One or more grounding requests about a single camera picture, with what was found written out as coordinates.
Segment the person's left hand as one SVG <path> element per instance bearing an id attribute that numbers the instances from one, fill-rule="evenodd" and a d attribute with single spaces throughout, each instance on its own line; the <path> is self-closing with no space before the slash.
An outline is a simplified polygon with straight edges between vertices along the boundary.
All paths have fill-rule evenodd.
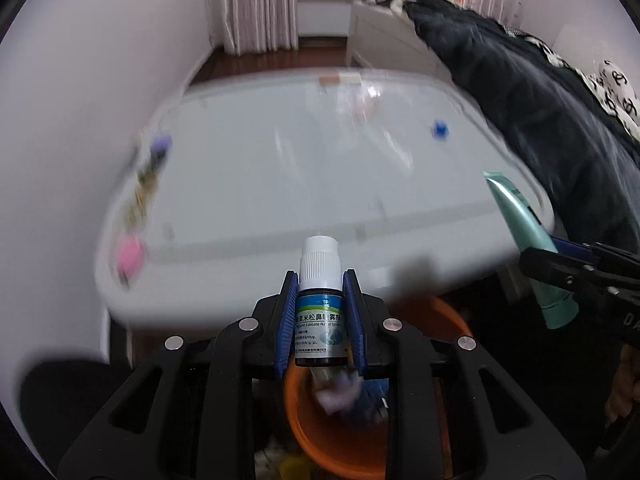
<path id="1" fill-rule="evenodd" d="M 605 413 L 609 422 L 630 414 L 639 401 L 639 351 L 630 344 L 623 346 Z"/>

